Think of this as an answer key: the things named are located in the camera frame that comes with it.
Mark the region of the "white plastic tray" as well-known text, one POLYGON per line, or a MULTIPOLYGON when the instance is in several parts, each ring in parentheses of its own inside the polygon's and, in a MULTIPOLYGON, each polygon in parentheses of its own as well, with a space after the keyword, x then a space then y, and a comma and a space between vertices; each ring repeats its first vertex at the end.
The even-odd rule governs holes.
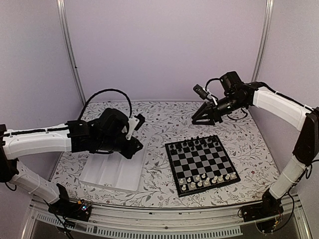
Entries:
POLYGON ((118 152, 108 155, 91 154, 79 176, 79 181, 102 189, 137 192, 145 154, 145 148, 138 151, 132 159, 126 159, 118 152))

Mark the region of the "black white chessboard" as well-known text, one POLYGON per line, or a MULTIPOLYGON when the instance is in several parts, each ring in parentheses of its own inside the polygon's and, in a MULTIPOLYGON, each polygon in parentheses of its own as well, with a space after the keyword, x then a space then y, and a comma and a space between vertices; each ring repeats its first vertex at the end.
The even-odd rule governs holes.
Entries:
POLYGON ((220 139, 216 135, 206 137, 196 137, 183 141, 170 142, 165 144, 166 153, 169 159, 173 179, 176 185, 178 196, 185 197, 193 194, 205 192, 210 189, 225 187, 240 182, 241 179, 230 157, 228 156, 220 139), (236 178, 225 179, 227 174, 236 173, 236 178), (204 185, 201 176, 206 174, 210 178, 210 184, 204 185), (223 182, 211 183, 214 176, 223 175, 223 182), (191 188, 187 178, 191 177, 195 187, 191 188), (180 184, 179 180, 183 178, 184 183, 180 184), (201 181, 202 186, 198 187, 197 183, 201 181), (182 191, 182 186, 186 185, 186 190, 182 191))

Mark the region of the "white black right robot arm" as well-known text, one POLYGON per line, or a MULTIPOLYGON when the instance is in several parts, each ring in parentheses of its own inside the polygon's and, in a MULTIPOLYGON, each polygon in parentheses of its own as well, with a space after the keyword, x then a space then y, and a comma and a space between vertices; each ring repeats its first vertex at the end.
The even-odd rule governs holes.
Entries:
POLYGON ((318 179, 305 178, 318 160, 319 111, 310 102, 319 88, 317 78, 293 73, 260 73, 244 83, 236 72, 218 79, 223 98, 215 100, 206 86, 193 90, 204 100, 192 116, 196 127, 212 126, 228 152, 237 153, 241 167, 257 170, 245 174, 247 197, 268 191, 281 198, 296 186, 303 202, 319 200, 318 179))

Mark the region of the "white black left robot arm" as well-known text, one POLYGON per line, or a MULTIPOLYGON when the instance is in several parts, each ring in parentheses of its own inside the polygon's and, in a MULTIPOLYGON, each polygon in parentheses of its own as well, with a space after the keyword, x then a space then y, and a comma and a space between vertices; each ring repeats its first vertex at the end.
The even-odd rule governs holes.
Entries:
POLYGON ((74 212, 74 205, 64 186, 51 183, 28 169, 19 157, 49 152, 120 153, 131 159, 143 145, 133 137, 145 122, 141 114, 127 117, 119 110, 107 108, 94 120, 71 120, 56 126, 29 130, 0 126, 0 181, 25 189, 49 204, 63 216, 74 212))

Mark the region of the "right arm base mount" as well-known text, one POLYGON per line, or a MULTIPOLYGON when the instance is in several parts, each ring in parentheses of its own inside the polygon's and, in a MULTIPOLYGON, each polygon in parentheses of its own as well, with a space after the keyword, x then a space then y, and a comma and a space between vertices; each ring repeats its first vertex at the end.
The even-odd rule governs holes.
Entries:
POLYGON ((284 209, 281 198, 276 199, 266 191, 261 202, 243 206, 239 212, 244 222, 262 220, 256 223, 257 229, 264 234, 270 234, 278 228, 284 209))

